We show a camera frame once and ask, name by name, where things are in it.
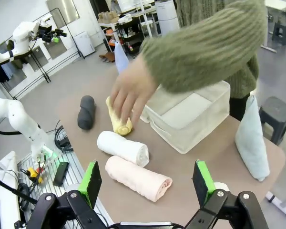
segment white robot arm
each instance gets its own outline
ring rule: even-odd
[[[54,141],[38,127],[38,124],[25,112],[18,100],[0,99],[0,118],[8,118],[11,126],[31,142],[32,158],[42,162],[56,149]]]
[[[50,17],[42,18],[40,23],[37,21],[20,23],[13,32],[12,40],[14,41],[14,49],[6,53],[0,53],[0,65],[26,54],[29,51],[29,37],[32,40],[42,38],[45,42],[57,42],[57,36],[67,36],[62,30],[55,29],[51,31],[52,26],[46,22]]]

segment finger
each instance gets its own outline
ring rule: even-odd
[[[133,106],[133,116],[132,116],[132,123],[133,125],[137,125],[140,116],[142,114],[142,111],[145,107],[145,104],[147,102],[147,99],[144,97],[139,97]]]
[[[120,91],[120,86],[118,83],[115,83],[113,88],[112,88],[111,94],[110,94],[110,105],[111,105],[111,107],[113,107],[114,101],[115,101],[116,97],[118,96],[119,91]]]
[[[136,99],[137,97],[134,94],[127,95],[127,98],[125,99],[121,112],[121,120],[123,124],[127,123],[127,120],[132,112],[132,108],[134,106]]]
[[[118,116],[118,118],[121,117],[121,110],[122,110],[126,97],[127,97],[127,93],[123,89],[121,89],[114,100],[113,109],[115,111],[115,114]]]

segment yellow rolled towel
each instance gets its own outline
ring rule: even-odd
[[[129,134],[133,128],[133,124],[130,121],[130,118],[128,118],[126,125],[123,125],[121,120],[116,116],[113,108],[110,105],[110,97],[106,99],[106,105],[108,107],[113,131],[121,136]]]

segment black pants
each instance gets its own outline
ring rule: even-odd
[[[250,94],[241,99],[230,98],[230,115],[232,117],[239,121],[242,120],[246,109],[246,102],[249,96]]]

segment brown tabletop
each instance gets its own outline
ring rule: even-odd
[[[285,155],[279,147],[265,140],[270,176],[262,183],[252,178],[235,146],[234,137],[239,122],[232,117],[226,118],[185,155],[168,145],[149,124],[139,122],[126,138],[148,146],[150,163],[145,168],[173,179],[173,185],[156,203],[109,178],[104,168],[110,156],[98,149],[96,140],[102,131],[112,131],[105,100],[116,77],[114,68],[102,76],[95,76],[86,88],[66,98],[59,107],[61,122],[83,168],[86,169],[89,162],[95,159],[99,162],[102,176],[99,198],[114,222],[172,221],[185,226],[199,208],[191,180],[197,159],[206,161],[213,180],[226,183],[234,195],[250,190],[259,201],[264,198],[285,164]],[[77,126],[80,101],[84,95],[91,95],[97,106],[95,124],[90,131],[83,131]],[[226,222],[219,222],[215,228],[230,227]]]

